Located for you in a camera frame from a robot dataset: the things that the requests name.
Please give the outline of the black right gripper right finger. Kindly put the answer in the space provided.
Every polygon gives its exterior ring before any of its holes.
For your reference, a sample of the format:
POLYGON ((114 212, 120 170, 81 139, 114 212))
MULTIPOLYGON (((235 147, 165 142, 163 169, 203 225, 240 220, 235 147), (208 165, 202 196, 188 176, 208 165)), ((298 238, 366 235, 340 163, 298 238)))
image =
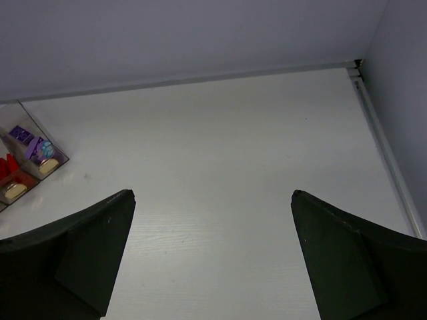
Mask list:
POLYGON ((425 319, 426 241, 296 190, 292 215, 321 319, 425 319))

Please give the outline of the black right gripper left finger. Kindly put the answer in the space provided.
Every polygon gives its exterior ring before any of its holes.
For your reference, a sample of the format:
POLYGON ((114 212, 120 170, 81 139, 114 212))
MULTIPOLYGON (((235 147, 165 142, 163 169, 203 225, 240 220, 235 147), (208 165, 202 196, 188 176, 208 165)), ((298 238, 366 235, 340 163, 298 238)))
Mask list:
POLYGON ((106 316, 135 205, 133 191, 124 189, 1 240, 1 318, 106 316))

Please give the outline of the lilac oval lego piece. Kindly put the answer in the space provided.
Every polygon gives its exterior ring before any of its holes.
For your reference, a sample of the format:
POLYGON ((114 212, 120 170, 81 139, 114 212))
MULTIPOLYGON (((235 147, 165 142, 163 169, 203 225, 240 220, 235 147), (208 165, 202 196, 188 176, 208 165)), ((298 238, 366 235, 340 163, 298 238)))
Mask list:
POLYGON ((44 138, 42 137, 34 137, 32 140, 30 140, 25 150, 25 158, 27 160, 37 159, 39 157, 38 145, 42 142, 44 142, 44 138))

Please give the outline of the red arched lego piece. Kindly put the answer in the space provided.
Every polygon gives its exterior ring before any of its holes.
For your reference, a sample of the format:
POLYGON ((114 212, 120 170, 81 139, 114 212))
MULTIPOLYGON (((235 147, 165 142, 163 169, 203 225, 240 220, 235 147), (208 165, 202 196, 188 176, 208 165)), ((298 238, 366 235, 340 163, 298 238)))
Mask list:
POLYGON ((18 169, 20 169, 18 162, 16 161, 16 159, 11 153, 7 154, 6 161, 7 161, 7 168, 8 168, 9 174, 12 174, 18 169))

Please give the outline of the red long lego brick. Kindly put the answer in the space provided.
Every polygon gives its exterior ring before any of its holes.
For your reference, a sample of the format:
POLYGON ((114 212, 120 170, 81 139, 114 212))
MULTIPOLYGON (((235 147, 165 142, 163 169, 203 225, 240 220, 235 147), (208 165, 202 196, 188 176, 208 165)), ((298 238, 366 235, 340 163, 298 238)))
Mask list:
POLYGON ((4 158, 0 158, 0 181, 8 177, 10 174, 8 162, 4 158))

